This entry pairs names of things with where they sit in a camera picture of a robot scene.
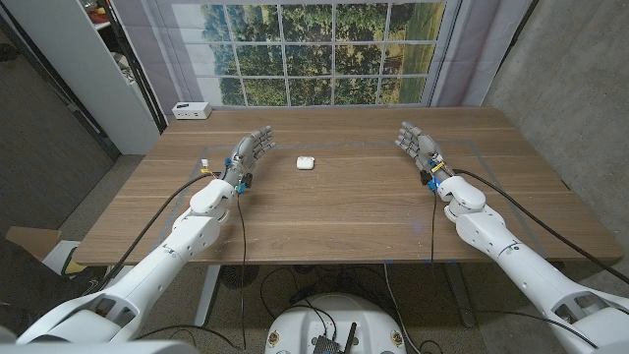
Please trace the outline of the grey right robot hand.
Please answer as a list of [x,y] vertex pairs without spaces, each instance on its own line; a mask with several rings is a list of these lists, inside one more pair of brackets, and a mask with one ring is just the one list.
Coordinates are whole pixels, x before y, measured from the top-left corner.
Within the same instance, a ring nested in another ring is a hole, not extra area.
[[439,185],[454,172],[442,155],[440,146],[419,127],[403,122],[395,144],[412,157],[420,170],[423,185],[436,191]]

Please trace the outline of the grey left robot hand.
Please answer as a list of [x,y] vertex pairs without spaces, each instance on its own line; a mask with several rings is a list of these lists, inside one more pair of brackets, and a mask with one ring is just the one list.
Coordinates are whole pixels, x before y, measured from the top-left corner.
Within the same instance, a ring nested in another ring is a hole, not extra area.
[[245,176],[253,173],[257,161],[274,147],[273,130],[270,126],[245,135],[235,144],[221,175],[221,179],[232,186],[233,195],[238,193]]

